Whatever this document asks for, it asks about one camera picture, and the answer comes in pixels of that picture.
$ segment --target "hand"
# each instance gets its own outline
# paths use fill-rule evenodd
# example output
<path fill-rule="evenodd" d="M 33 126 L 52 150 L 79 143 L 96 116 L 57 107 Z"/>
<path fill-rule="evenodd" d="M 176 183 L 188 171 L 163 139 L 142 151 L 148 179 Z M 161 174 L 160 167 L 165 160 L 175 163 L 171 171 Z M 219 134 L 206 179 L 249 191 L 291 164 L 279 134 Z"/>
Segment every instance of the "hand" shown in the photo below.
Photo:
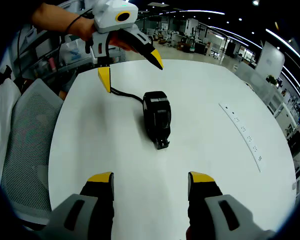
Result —
<path fill-rule="evenodd" d="M 94 20 L 83 18 L 83 17 L 78 19 L 78 21 L 79 20 L 81 22 L 80 28 L 79 28 L 80 29 L 79 37 L 84 41 L 88 41 L 92 38 L 92 34 L 97 31 L 95 24 L 94 24 Z M 126 51 L 132 50 L 137 53 L 137 51 L 132 46 L 130 46 L 128 43 L 126 43 L 125 41 L 122 41 L 121 39 L 118 38 L 117 31 L 111 31 L 109 34 L 110 34 L 109 45 L 122 48 Z"/>
<path fill-rule="evenodd" d="M 134 51 L 135 53 L 138 53 L 132 46 L 130 46 L 128 43 L 125 41 L 122 41 L 120 38 L 118 38 L 118 32 L 117 31 L 111 31 L 110 33 L 110 41 L 109 45 L 112 46 L 117 46 L 119 48 L 122 48 L 123 50 L 126 51 Z"/>

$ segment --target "black cable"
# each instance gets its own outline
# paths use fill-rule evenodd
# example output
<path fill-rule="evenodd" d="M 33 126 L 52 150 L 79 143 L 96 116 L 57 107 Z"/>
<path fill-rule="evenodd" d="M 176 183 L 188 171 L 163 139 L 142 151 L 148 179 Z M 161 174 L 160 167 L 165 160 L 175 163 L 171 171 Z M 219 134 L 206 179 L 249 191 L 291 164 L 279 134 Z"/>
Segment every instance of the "black cable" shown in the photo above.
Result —
<path fill-rule="evenodd" d="M 113 93 L 114 95 L 117 95 L 117 96 L 122 96 L 122 97 L 128 97 L 128 98 L 133 98 L 133 99 L 136 99 L 138 100 L 141 104 L 144 104 L 144 101 L 136 96 L 136 95 L 133 95 L 133 94 L 129 94 L 129 93 L 126 93 L 126 92 L 123 92 L 123 91 L 119 91 L 113 87 L 110 88 L 110 92 Z"/>
<path fill-rule="evenodd" d="M 60 55 L 60 48 L 61 45 L 65 42 L 65 36 L 68 34 L 69 29 L 71 28 L 71 26 L 79 19 L 81 18 L 83 15 L 87 14 L 88 12 L 90 12 L 92 10 L 92 8 L 89 8 L 88 10 L 84 11 L 83 13 L 81 13 L 78 17 L 76 17 L 65 29 L 64 31 L 64 35 L 63 35 L 63 39 L 61 39 L 61 42 L 59 44 L 59 48 L 56 54 L 56 71 L 58 72 L 59 69 L 59 55 Z"/>
<path fill-rule="evenodd" d="M 21 30 L 22 30 L 23 26 L 20 29 L 19 32 L 19 36 L 18 36 L 18 42 L 17 42 L 17 46 L 16 46 L 16 50 L 17 50 L 17 59 L 18 59 L 18 65 L 19 65 L 19 75 L 21 75 L 22 78 L 22 72 L 21 72 L 21 62 L 20 62 L 20 50 L 19 50 L 19 45 L 20 45 L 20 36 L 21 36 Z"/>

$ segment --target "desk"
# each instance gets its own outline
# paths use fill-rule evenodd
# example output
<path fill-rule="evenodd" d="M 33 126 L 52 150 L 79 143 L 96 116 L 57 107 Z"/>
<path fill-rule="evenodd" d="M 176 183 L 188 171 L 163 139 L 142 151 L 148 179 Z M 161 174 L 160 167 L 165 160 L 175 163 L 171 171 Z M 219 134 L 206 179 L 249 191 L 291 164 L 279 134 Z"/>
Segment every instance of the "desk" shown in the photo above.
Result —
<path fill-rule="evenodd" d="M 188 172 L 212 176 L 253 213 L 263 229 L 277 230 L 295 203 L 296 181 L 287 141 L 264 103 L 222 66 L 163 60 L 111 65 L 112 86 L 143 97 L 164 91 L 171 105 L 168 148 L 146 136 L 142 105 L 106 93 L 96 69 L 75 79 L 54 129 L 48 184 L 52 209 L 80 193 L 94 174 L 114 172 L 114 240 L 186 237 Z M 239 131 L 219 102 L 237 109 L 262 152 L 260 173 Z"/>

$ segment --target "gray mesh chair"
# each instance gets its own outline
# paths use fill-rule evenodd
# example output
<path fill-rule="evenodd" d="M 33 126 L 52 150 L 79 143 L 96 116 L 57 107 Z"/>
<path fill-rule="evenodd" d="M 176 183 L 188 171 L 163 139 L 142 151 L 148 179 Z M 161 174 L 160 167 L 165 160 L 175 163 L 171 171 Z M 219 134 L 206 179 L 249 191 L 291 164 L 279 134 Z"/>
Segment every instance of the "gray mesh chair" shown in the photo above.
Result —
<path fill-rule="evenodd" d="M 12 110 L 1 188 L 16 215 L 30 223 L 46 225 L 49 221 L 48 163 L 62 104 L 63 101 L 37 79 Z"/>

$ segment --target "white device housing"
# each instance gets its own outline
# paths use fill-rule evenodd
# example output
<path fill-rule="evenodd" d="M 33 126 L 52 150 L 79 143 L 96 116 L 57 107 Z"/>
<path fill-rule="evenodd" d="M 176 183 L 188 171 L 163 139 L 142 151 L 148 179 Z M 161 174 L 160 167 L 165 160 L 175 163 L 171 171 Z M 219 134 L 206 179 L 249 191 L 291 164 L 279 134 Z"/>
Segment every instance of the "white device housing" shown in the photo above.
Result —
<path fill-rule="evenodd" d="M 101 34 L 132 27 L 138 17 L 136 5 L 123 0 L 97 0 L 92 8 L 94 25 Z M 124 21 L 119 21 L 118 16 L 129 13 Z"/>

